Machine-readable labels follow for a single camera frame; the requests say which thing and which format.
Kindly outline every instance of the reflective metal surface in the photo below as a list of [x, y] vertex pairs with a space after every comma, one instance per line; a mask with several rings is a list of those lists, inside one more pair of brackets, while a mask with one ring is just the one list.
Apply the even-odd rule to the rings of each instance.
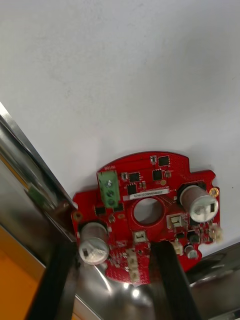
[[73, 208], [69, 196], [0, 104], [0, 225], [46, 265], [54, 243], [74, 239]]
[[188, 273], [203, 319], [240, 308], [240, 243], [203, 258]]
[[155, 319], [151, 286], [134, 287], [109, 280], [105, 277], [104, 264], [80, 267], [76, 295], [78, 300], [75, 300], [73, 312], [84, 315], [84, 319]]
[[[9, 202], [17, 204], [20, 198], [24, 198], [24, 203], [33, 203], [70, 237], [71, 233], [73, 234], [70, 216], [74, 208], [72, 200], [2, 104], [0, 104], [0, 162], [0, 175], [3, 176], [0, 195], [4, 202], [3, 207]], [[16, 222], [16, 215], [18, 214], [15, 212], [14, 221], [0, 220], [0, 223], [8, 229], [9, 225]]]

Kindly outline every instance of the black strip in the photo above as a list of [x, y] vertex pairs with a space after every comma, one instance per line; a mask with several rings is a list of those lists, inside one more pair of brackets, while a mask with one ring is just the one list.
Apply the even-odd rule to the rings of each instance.
[[25, 320], [55, 319], [76, 253], [74, 242], [56, 245]]
[[201, 320], [172, 244], [151, 243], [149, 276], [156, 319]]

